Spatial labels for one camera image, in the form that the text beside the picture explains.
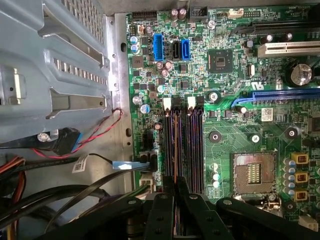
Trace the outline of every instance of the ram slot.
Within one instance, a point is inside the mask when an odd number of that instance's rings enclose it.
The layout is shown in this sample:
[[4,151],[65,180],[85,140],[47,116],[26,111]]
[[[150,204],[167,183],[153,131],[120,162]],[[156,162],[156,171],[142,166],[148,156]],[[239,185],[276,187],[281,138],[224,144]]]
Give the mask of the ram slot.
[[165,147],[165,175],[174,175],[173,164],[173,113],[166,111],[164,115],[164,147]]

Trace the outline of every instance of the pci slot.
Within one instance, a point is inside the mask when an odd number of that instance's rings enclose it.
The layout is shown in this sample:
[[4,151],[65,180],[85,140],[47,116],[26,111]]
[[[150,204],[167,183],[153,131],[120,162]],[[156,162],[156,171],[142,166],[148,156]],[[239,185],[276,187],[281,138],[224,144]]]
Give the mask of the pci slot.
[[203,110],[189,110],[186,116],[188,183],[192,193],[204,192]]
[[258,48],[258,58],[309,56],[320,54],[320,41],[266,43]]
[[301,90],[271,90],[271,91],[253,91],[251,97],[238,98],[233,101],[231,107],[237,104],[252,102],[267,102],[281,100],[299,100],[299,99],[318,99],[320,98],[320,89],[301,89]]

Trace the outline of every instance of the red cable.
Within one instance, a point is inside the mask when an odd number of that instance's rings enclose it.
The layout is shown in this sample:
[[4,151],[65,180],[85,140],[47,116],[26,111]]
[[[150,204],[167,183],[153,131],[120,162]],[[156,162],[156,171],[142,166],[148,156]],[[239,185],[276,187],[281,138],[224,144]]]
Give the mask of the red cable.
[[70,155],[72,155],[72,154],[76,153],[77,151],[79,151],[80,149],[82,149],[86,144],[90,143],[91,141],[93,141],[93,140],[95,140],[97,138],[100,138],[102,135],[106,134],[112,128],[114,128],[115,125],[120,121],[122,115],[124,114],[120,108],[116,108],[116,109],[112,110],[112,114],[114,114],[116,111],[120,111],[120,114],[119,114],[118,119],[111,126],[109,126],[104,132],[99,133],[98,135],[94,136],[94,134],[101,128],[103,123],[110,117],[110,116],[107,116],[104,120],[102,120],[100,122],[100,124],[93,131],[93,133],[86,140],[83,140],[83,141],[79,142],[80,146],[78,146],[73,152],[71,152],[69,154],[65,154],[65,155],[62,155],[62,156],[47,156],[47,155],[43,154],[41,151],[39,151],[36,148],[31,148],[31,149],[35,152],[35,154],[37,154],[40,157],[44,157],[44,158],[49,158],[49,159],[65,159],[65,158],[68,158]]

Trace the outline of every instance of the small chip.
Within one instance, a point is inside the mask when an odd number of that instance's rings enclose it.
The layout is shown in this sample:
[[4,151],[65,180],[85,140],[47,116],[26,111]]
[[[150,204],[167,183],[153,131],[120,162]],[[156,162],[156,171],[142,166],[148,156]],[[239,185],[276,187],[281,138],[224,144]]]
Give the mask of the small chip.
[[231,118],[232,117],[232,111],[231,110],[225,110],[224,111],[224,117],[225,118]]
[[158,85],[165,85],[165,79],[164,78],[158,78]]
[[133,84],[133,89],[140,89],[140,84],[139,83],[134,83]]
[[148,84],[148,89],[149,89],[149,90],[154,91],[155,88],[156,88],[156,86],[155,86],[153,83]]
[[141,69],[144,67],[144,57],[143,56],[133,56],[132,57],[132,67],[134,69]]
[[185,64],[181,64],[181,65],[179,65],[179,70],[181,73],[185,74],[188,70],[188,66]]
[[148,55],[149,54],[149,48],[143,47],[142,48],[142,55]]
[[140,71],[139,70],[133,71],[133,76],[134,77],[139,77],[140,76]]
[[182,89],[187,89],[188,86],[189,86],[189,84],[188,84],[187,81],[182,81],[182,82],[181,82],[181,88],[182,88]]
[[142,89],[142,90],[147,89],[147,84],[140,84],[140,89]]
[[148,45],[149,44],[149,40],[147,37],[142,37],[141,38],[141,45]]
[[310,161],[309,162],[309,166],[310,167],[316,167],[317,166],[317,162],[316,161]]
[[150,91],[149,92],[149,98],[150,99],[156,99],[157,98],[157,92],[156,91]]
[[317,201],[317,196],[309,196],[310,202],[316,202]]
[[316,180],[314,178],[309,179],[309,184],[310,185],[315,185],[316,184]]

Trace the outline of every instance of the capacitor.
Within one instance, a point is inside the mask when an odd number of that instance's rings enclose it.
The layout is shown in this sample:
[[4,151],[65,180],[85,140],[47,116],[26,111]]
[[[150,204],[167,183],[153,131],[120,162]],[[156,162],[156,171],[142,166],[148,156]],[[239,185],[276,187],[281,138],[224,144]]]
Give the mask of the capacitor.
[[252,78],[256,74],[255,65],[249,64],[248,71],[249,71],[249,76]]
[[187,10],[185,8],[180,8],[178,12],[178,19],[180,21],[183,21],[186,19],[187,16]]
[[157,61],[155,67],[160,72],[164,68],[164,64],[161,61]]
[[177,9],[172,9],[170,12],[170,18],[172,21],[177,21],[178,20],[178,10]]
[[313,72],[309,65],[302,63],[290,68],[288,75],[290,77],[286,77],[286,79],[290,86],[301,87],[310,83]]
[[285,158],[285,159],[283,160],[283,163],[284,163],[285,165],[289,165],[290,167],[296,166],[296,162],[293,161],[293,160],[290,159],[290,158]]
[[161,76],[162,76],[163,78],[169,77],[169,72],[168,72],[168,70],[167,70],[167,69],[163,69],[163,70],[161,71]]
[[274,39],[274,37],[271,34],[268,34],[268,35],[260,38],[260,44],[270,43],[273,39]]
[[144,32],[148,37],[152,37],[154,35],[154,29],[152,28],[152,26],[146,26]]
[[294,189],[296,187],[295,183],[289,180],[284,180],[282,184],[290,189]]
[[247,112],[247,108],[245,106],[235,106],[234,110],[239,114],[245,114]]
[[296,180],[295,176],[288,172],[283,174],[283,178],[289,180],[290,182],[294,182]]
[[157,130],[157,131],[160,131],[162,130],[163,126],[162,126],[162,123],[161,122],[157,122],[155,125],[154,125],[154,130]]
[[282,190],[284,193],[288,194],[289,196],[293,197],[295,195],[295,190],[290,189],[289,187],[284,187]]
[[138,42],[138,38],[136,36],[130,37],[130,43],[131,44],[136,44]]
[[140,96],[134,96],[132,98],[132,102],[135,104],[135,105],[138,105],[138,104],[141,104],[142,103],[142,99]]
[[296,172],[296,169],[292,166],[289,166],[289,165],[284,166],[283,170],[289,174],[294,174]]
[[141,107],[140,107],[140,112],[142,114],[148,114],[150,113],[150,106],[148,104],[143,104]]
[[158,91],[158,93],[163,94],[165,92],[165,86],[158,86],[156,90]]
[[138,54],[140,52],[140,49],[139,49],[138,45],[133,44],[131,46],[131,52],[132,52],[132,54]]

